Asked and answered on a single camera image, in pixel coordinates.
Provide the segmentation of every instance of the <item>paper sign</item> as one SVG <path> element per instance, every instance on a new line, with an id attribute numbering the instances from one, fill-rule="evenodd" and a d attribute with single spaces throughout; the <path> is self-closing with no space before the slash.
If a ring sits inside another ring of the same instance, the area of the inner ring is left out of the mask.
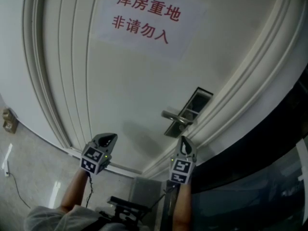
<path id="1" fill-rule="evenodd" d="M 94 35 L 102 41 L 179 60 L 205 6 L 194 0 L 100 0 Z"/>

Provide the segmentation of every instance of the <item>tiled floor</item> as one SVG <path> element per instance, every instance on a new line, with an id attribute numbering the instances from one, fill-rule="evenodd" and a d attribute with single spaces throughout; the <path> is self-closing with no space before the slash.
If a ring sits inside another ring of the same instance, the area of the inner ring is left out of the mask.
<path id="1" fill-rule="evenodd" d="M 58 207 L 78 169 L 79 160 L 52 147 L 19 124 L 14 135 L 0 128 L 0 165 L 10 144 L 13 147 L 8 157 L 9 170 L 16 177 L 21 197 L 30 207 Z M 94 176 L 94 193 L 88 207 L 109 206 L 106 200 L 112 195 L 127 200 L 131 183 L 132 179 L 108 171 Z M 89 193 L 88 182 L 82 206 L 85 206 Z M 0 170 L 0 231 L 23 230 L 23 220 L 28 212 L 29 209 L 18 198 L 13 178 L 6 178 L 4 171 Z"/>

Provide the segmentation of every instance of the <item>door frame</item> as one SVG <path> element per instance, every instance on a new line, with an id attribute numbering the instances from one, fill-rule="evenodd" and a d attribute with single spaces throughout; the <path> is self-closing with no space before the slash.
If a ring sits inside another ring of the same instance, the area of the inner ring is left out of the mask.
<path id="1" fill-rule="evenodd" d="M 61 149 L 80 158 L 81 152 L 71 147 L 48 82 L 42 40 L 43 5 L 44 0 L 24 1 L 22 30 L 28 71 L 45 117 L 63 146 Z M 206 150 L 206 145 L 237 120 L 275 79 L 297 42 L 306 13 L 307 0 L 275 1 L 250 52 L 223 89 L 213 96 L 197 122 L 183 134 L 196 144 L 199 152 Z M 117 165 L 110 165 L 108 169 L 130 177 L 154 178 L 168 170 L 176 143 L 143 172 Z"/>

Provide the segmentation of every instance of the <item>black cable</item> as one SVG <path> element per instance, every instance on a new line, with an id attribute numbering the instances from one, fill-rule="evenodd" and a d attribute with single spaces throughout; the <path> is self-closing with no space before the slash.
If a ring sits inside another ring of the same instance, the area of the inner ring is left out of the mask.
<path id="1" fill-rule="evenodd" d="M 87 205 L 86 205 L 86 208 L 88 207 L 88 203 L 89 203 L 89 200 L 92 196 L 92 193 L 93 193 L 93 183 L 92 183 L 92 177 L 91 177 L 91 174 L 89 172 L 87 172 L 89 178 L 90 178 L 90 186 L 91 186 L 91 192 L 89 194 L 89 196 L 87 197 Z"/>
<path id="2" fill-rule="evenodd" d="M 155 205 L 157 205 L 158 202 L 161 201 L 161 199 L 162 199 L 167 193 L 171 193 L 174 189 L 176 189 L 176 186 L 178 186 L 178 185 L 179 185 L 179 184 L 175 184 L 175 185 L 173 185 L 171 188 L 169 188 L 168 190 L 164 190 L 165 193 L 164 193 L 163 195 L 161 195 L 161 196 L 159 197 L 159 199 L 156 200 L 155 203 L 149 208 L 149 209 L 150 209 L 149 212 L 152 211 L 152 209 L 155 207 Z M 144 216 L 145 216 L 146 214 L 148 214 L 148 212 L 147 212 L 147 213 L 144 213 L 144 214 L 140 217 L 140 221 L 144 218 Z"/>
<path id="3" fill-rule="evenodd" d="M 19 198 L 24 202 L 24 204 L 25 204 L 29 209 L 31 209 L 31 207 L 30 207 L 29 205 L 27 205 L 27 203 L 22 199 L 22 197 L 21 197 L 20 194 L 19 194 L 18 186 L 17 186 L 17 182 L 16 182 L 15 176 L 14 176 L 12 173 L 9 173 L 9 172 L 6 172 L 6 173 L 9 174 L 9 175 L 11 175 L 11 176 L 13 176 Z"/>

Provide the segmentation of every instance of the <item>door handle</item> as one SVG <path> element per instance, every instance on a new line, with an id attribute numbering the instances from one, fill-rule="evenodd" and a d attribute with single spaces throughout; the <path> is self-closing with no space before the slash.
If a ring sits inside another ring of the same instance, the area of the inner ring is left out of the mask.
<path id="1" fill-rule="evenodd" d="M 193 123 L 193 121 L 191 121 L 191 120 L 183 118 L 179 115 L 175 115 L 175 114 L 168 112 L 166 110 L 162 111 L 161 116 L 164 117 L 164 118 L 167 118 L 169 120 L 176 121 L 176 122 L 178 122 L 178 123 L 180 123 L 184 126 L 191 125 Z"/>

